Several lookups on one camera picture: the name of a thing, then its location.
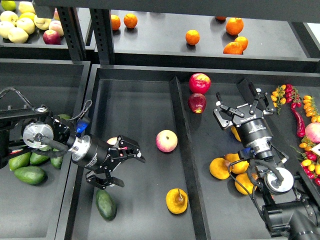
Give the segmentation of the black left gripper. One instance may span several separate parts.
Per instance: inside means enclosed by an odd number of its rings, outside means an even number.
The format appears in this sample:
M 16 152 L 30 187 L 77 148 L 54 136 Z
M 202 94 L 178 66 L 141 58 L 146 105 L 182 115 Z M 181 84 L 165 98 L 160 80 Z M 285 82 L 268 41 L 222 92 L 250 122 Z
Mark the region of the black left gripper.
M 124 135 L 117 136 L 117 143 L 114 146 L 91 134 L 76 137 L 71 146 L 72 162 L 91 170 L 85 174 L 85 179 L 87 183 L 99 189 L 125 186 L 123 180 L 111 176 L 111 172 L 121 164 L 119 160 L 106 160 L 111 148 L 118 151 L 122 161 L 136 159 L 142 163 L 146 162 L 138 142 Z

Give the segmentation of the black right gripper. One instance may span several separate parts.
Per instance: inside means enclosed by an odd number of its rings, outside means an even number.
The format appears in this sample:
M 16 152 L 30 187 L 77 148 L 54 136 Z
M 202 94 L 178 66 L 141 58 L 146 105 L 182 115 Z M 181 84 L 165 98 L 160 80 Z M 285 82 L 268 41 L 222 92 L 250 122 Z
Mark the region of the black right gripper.
M 238 106 L 236 109 L 223 103 L 219 92 L 216 93 L 216 107 L 213 115 L 220 128 L 226 130 L 232 125 L 239 135 L 242 145 L 245 148 L 253 149 L 256 159 L 269 160 L 275 154 L 271 147 L 273 134 L 269 128 L 265 115 L 272 115 L 275 106 L 267 92 L 255 88 L 253 84 L 248 85 L 252 95 L 249 103 Z M 224 119 L 221 112 L 231 115 L 232 121 Z

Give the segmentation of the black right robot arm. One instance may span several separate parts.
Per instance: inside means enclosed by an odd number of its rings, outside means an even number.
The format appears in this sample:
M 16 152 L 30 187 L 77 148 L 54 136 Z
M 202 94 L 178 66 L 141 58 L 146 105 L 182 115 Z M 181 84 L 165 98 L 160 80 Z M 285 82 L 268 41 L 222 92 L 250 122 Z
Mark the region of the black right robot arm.
M 236 86 L 245 103 L 231 107 L 217 94 L 213 115 L 222 130 L 235 127 L 243 145 L 238 162 L 248 162 L 247 177 L 260 191 L 263 205 L 258 205 L 254 190 L 235 182 L 248 193 L 271 237 L 318 240 L 320 204 L 307 191 L 302 174 L 286 168 L 289 156 L 272 144 L 273 134 L 265 119 L 276 111 L 270 95 L 246 80 Z

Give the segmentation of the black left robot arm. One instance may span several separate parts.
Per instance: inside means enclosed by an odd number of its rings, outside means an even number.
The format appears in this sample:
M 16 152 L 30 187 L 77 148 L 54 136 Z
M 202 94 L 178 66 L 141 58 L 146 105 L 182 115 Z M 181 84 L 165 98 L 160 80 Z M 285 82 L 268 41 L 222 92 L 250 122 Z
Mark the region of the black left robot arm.
M 121 179 L 111 176 L 121 163 L 128 159 L 145 162 L 139 144 L 126 136 L 119 135 L 111 144 L 84 131 L 90 123 L 85 116 L 92 105 L 87 100 L 81 112 L 70 119 L 54 115 L 46 106 L 34 107 L 30 101 L 14 87 L 0 91 L 4 97 L 10 91 L 16 93 L 24 102 L 20 109 L 0 112 L 0 166 L 9 159 L 27 152 L 48 157 L 61 157 L 72 153 L 72 162 L 88 172 L 86 181 L 104 190 L 107 186 L 124 186 Z

